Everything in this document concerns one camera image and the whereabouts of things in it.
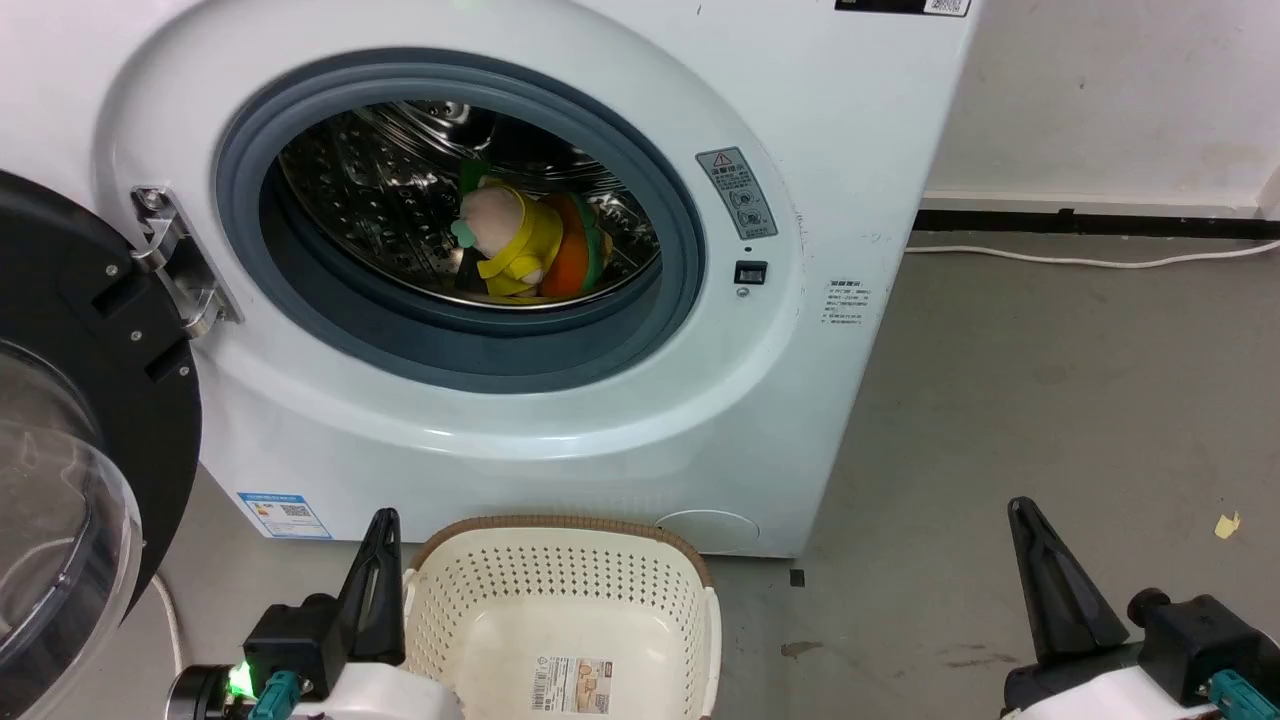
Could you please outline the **white front-load washing machine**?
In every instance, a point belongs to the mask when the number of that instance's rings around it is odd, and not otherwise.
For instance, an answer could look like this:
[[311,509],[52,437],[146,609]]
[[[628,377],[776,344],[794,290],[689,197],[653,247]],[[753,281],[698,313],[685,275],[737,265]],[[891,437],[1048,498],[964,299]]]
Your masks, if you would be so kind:
[[[301,495],[334,541],[379,509],[425,541],[466,518],[653,527],[714,509],[806,543],[977,27],[835,0],[0,0],[0,170],[140,237],[129,191],[165,186],[243,322],[189,343],[197,468]],[[579,88],[653,142],[696,204],[695,309],[649,359],[572,389],[488,395],[383,372],[284,316],[238,261],[216,161],[261,87],[325,58],[426,47]],[[695,155],[740,147],[778,234],[742,241]],[[760,286],[739,260],[769,263]],[[864,281],[864,325],[820,323]]]

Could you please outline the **yellow and pink plush toy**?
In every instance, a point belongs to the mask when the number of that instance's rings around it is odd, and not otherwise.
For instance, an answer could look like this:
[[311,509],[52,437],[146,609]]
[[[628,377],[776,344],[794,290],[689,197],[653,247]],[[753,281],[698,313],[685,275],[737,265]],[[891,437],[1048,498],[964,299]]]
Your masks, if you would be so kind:
[[462,197],[451,232],[458,246],[481,254],[476,269],[490,296],[531,296],[561,250],[564,222],[554,208],[485,176]]

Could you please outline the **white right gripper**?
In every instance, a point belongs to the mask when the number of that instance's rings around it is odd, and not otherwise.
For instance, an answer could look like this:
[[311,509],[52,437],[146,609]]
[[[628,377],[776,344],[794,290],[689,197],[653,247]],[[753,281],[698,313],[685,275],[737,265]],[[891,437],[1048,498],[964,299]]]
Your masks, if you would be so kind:
[[[1038,664],[1006,675],[1004,720],[1216,720],[1215,705],[1180,705],[1139,667],[1140,647],[1032,498],[1011,498],[1007,519]],[[1082,659],[1052,664],[1068,656]]]

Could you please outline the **metal door hinge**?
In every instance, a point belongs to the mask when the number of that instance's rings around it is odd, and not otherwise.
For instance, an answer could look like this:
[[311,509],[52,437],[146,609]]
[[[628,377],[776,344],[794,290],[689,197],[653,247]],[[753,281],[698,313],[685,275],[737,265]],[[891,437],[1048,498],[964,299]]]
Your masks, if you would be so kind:
[[131,241],[134,265],[160,279],[192,340],[219,324],[241,324],[230,291],[189,228],[175,195],[157,184],[129,191],[140,237]]

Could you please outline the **basket product label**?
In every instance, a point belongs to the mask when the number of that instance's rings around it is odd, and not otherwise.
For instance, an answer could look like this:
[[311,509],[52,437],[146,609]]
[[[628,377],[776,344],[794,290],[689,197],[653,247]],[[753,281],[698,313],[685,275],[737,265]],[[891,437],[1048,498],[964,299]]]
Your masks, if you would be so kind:
[[607,659],[539,656],[530,708],[544,714],[608,715],[614,664]]

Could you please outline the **orange and green plush toy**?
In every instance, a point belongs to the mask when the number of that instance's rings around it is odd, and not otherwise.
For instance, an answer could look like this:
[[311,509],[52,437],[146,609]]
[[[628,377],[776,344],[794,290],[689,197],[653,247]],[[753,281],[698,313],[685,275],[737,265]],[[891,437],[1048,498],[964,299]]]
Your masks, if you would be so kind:
[[614,251],[602,213],[579,193],[548,193],[539,202],[562,223],[559,249],[539,284],[540,296],[571,299],[594,291]]

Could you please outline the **black control panel strip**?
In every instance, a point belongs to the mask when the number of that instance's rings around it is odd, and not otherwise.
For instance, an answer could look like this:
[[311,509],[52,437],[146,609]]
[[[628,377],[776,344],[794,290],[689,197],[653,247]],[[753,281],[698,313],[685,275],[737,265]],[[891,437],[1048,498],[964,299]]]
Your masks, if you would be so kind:
[[835,0],[835,10],[965,18],[973,0]]

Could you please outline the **open black washer door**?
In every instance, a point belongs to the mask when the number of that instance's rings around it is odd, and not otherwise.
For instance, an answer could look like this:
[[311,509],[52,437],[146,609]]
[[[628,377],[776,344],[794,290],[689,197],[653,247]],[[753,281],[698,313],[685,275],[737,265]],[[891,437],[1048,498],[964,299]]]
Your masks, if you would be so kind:
[[38,720],[157,574],[198,460],[170,295],[65,196],[0,170],[0,720]]

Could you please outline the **black baseboard strip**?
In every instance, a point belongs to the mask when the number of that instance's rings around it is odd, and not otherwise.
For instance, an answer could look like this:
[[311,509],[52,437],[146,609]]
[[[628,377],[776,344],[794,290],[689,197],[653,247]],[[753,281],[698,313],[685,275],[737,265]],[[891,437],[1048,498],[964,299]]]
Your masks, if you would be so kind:
[[1042,211],[920,210],[918,232],[986,232],[1033,234],[1137,236],[1207,240],[1280,240],[1280,222],[1193,217],[1080,214],[1071,209]]

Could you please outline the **blue energy label sticker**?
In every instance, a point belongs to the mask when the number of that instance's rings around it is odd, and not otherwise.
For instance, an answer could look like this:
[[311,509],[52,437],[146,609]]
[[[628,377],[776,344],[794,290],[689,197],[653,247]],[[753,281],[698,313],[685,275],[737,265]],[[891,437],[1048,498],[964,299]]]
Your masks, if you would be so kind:
[[332,533],[301,495],[238,493],[250,516],[278,539],[330,541]]

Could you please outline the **white text label sticker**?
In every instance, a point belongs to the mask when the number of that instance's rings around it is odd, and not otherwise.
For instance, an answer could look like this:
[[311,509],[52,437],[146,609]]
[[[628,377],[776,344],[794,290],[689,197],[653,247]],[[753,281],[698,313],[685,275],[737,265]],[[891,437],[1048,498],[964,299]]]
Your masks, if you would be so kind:
[[820,323],[864,325],[874,310],[874,288],[864,281],[835,278],[827,282],[820,307]]

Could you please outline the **grey warning sticker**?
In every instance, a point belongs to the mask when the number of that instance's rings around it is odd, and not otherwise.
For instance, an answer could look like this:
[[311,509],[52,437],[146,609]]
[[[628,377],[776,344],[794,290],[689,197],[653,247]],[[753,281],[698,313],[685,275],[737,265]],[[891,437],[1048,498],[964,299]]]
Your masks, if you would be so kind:
[[714,186],[740,240],[778,234],[767,196],[740,147],[699,152],[695,159]]

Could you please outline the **grey rubber door gasket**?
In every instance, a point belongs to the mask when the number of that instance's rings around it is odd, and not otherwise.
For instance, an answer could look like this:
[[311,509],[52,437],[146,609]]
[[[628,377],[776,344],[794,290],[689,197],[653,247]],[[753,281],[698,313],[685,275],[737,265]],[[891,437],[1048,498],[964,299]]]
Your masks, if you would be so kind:
[[[643,205],[660,243],[660,265],[589,304],[503,310],[426,299],[343,259],[284,192],[276,158],[323,119],[408,100],[502,111],[585,150]],[[689,319],[704,284],[701,218],[659,149],[579,88],[494,58],[383,47],[293,69],[238,110],[215,177],[227,238],[284,316],[351,357],[428,386],[524,395],[608,379],[658,352]]]

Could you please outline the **steel washer drum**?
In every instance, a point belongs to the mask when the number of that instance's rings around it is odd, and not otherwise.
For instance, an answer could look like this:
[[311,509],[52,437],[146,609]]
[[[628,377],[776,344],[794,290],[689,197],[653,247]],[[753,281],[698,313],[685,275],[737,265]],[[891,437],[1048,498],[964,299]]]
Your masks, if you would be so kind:
[[[604,299],[660,265],[660,243],[634,192],[549,129],[456,100],[379,102],[323,119],[276,158],[285,193],[343,259],[411,293],[454,305],[534,310]],[[584,196],[614,251],[594,291],[549,299],[490,296],[481,254],[451,232],[462,197],[489,176],[540,200]]]

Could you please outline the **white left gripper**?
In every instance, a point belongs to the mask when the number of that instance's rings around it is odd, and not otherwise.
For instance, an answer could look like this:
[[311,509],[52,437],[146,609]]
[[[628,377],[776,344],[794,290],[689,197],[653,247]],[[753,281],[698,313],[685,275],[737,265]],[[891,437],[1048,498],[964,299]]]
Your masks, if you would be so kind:
[[428,676],[385,664],[404,661],[401,519],[378,510],[339,596],[347,657],[330,694],[302,701],[300,720],[465,720],[460,697]]

